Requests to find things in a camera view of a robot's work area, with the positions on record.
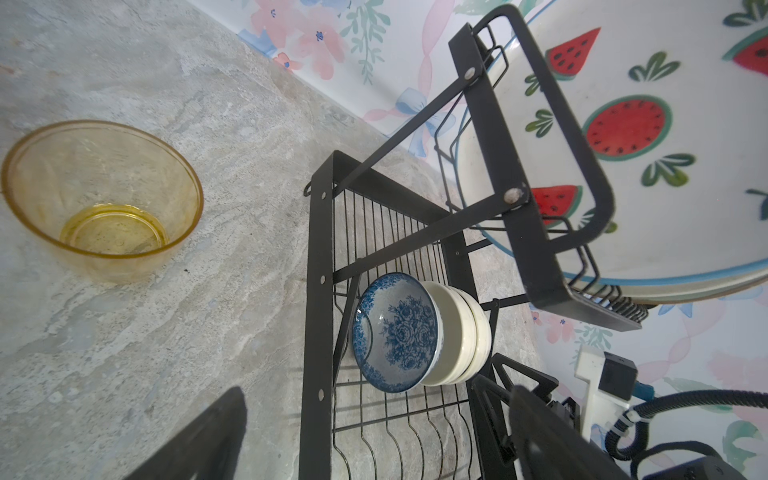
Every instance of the bolt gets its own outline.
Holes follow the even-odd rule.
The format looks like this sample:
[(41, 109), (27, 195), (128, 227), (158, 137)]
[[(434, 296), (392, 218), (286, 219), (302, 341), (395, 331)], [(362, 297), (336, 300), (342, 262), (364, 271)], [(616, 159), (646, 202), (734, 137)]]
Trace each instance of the bolt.
[(510, 188), (504, 192), (504, 202), (512, 205), (520, 200), (520, 197), (522, 196), (523, 190), (520, 190), (519, 188)]

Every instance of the watermelon slice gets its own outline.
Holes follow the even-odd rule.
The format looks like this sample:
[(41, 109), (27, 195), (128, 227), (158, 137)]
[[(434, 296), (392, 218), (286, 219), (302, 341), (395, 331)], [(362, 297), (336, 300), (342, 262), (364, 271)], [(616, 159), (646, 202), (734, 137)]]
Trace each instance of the watermelon slice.
[(723, 60), (733, 60), (747, 70), (768, 75), (768, 27), (735, 44)]
[(667, 102), (650, 95), (632, 95), (598, 108), (582, 132), (598, 158), (622, 161), (656, 147), (671, 125), (672, 111)]
[[(578, 185), (532, 188), (531, 193), (541, 215), (569, 217), (581, 202), (581, 187)], [(560, 223), (560, 220), (544, 220), (544, 225), (553, 223)]]
[(599, 27), (545, 52), (547, 64), (555, 78), (571, 80), (581, 71), (598, 33)]

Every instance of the yellow transparent bowl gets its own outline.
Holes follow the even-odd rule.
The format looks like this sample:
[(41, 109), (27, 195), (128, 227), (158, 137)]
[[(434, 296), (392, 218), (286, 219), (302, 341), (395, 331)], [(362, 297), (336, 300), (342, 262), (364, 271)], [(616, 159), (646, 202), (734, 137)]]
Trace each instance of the yellow transparent bowl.
[(168, 261), (203, 213), (184, 157), (154, 135), (108, 121), (33, 131), (2, 165), (14, 215), (62, 262), (129, 283)]

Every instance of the black metal dish rack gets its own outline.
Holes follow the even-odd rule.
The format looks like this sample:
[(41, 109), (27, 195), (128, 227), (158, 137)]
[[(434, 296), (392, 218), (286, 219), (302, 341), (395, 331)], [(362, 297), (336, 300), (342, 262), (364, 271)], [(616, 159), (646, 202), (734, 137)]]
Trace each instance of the black metal dish rack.
[[(581, 229), (575, 230), (565, 217), (542, 217), (531, 201), (525, 171), (494, 94), (495, 84), (487, 75), (487, 68), (496, 59), (505, 63), (504, 73), (509, 66), (505, 50), (497, 44), (490, 27), (497, 18), (497, 22), (505, 19), (517, 36), (595, 199), (594, 216)], [(490, 38), (490, 47), (481, 38)], [(425, 469), (432, 463), (438, 478), (477, 478), (478, 473), (486, 479), (515, 478), (514, 449), (503, 445), (508, 437), (499, 432), (498, 421), (493, 422), (493, 411), (502, 410), (497, 399), (484, 393), (481, 398), (470, 382), (386, 394), (374, 390), (354, 363), (347, 360), (345, 365), (343, 359), (356, 301), (365, 285), (384, 273), (401, 271), (420, 280), (458, 287), (478, 298), (468, 254), (490, 242), (467, 245), (466, 228), (477, 228), (489, 219), (503, 221), (525, 288), (523, 294), (482, 303), (483, 309), (490, 311), (494, 335), (499, 309), (526, 302), (619, 331), (639, 329), (647, 316), (647, 308), (622, 296), (620, 287), (600, 283), (598, 266), (587, 244), (603, 233), (613, 216), (611, 186), (518, 10), (511, 5), (496, 8), (474, 27), (463, 27), (449, 47), (458, 78), (448, 88), (365, 162), (333, 152), (305, 189), (305, 196), (311, 199), (300, 480), (331, 478), (332, 455), (337, 455), (334, 462), (346, 470), (348, 478), (429, 478), (432, 472), (425, 477)], [(453, 111), (462, 97), (475, 124), (493, 194), (464, 209), (451, 201), (443, 162), (454, 161), (451, 152), (466, 125), (451, 143), (449, 153), (440, 148), (437, 139), (443, 125), (435, 132), (448, 210), (371, 168), (452, 101)], [(564, 228), (548, 230), (544, 220), (560, 220)], [(567, 250), (573, 250), (583, 265), (568, 282), (556, 259), (557, 253)], [(577, 290), (577, 282), (588, 274), (594, 280)], [(540, 385), (554, 380), (519, 364), (513, 368)], [(479, 375), (495, 382), (490, 359)], [(539, 392), (543, 399), (554, 388), (551, 382), (548, 385), (547, 391)], [(393, 435), (390, 426), (394, 422), (400, 426), (407, 422), (407, 435)], [(417, 422), (419, 429), (414, 428)], [(383, 426), (386, 436), (370, 433), (374, 425)], [(359, 432), (359, 445), (369, 455), (365, 465), (351, 461), (349, 450), (337, 443), (348, 432)], [(380, 446), (382, 439), (386, 448)], [(435, 441), (439, 444), (439, 468), (429, 452)], [(379, 448), (388, 453), (385, 458), (380, 454), (377, 462)], [(397, 457), (392, 463), (390, 457), (394, 455)]]

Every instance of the gray marble surface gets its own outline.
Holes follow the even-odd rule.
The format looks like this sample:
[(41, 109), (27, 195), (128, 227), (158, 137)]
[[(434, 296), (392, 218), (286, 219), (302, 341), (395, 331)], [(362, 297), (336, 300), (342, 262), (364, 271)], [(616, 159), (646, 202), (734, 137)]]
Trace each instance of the gray marble surface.
[[(60, 266), (0, 204), (0, 478), (121, 478), (233, 385), (249, 410), (237, 477), (295, 478), (301, 190), (332, 150), (362, 159), (381, 135), (181, 0), (0, 10), (0, 154), (52, 122), (121, 122), (184, 154), (206, 201), (172, 261), (127, 286)], [(440, 198), (437, 174), (400, 149), (379, 169)], [(472, 262), (482, 300), (521, 292), (511, 258), (484, 249)], [(499, 325), (497, 350), (541, 367), (527, 307)]]

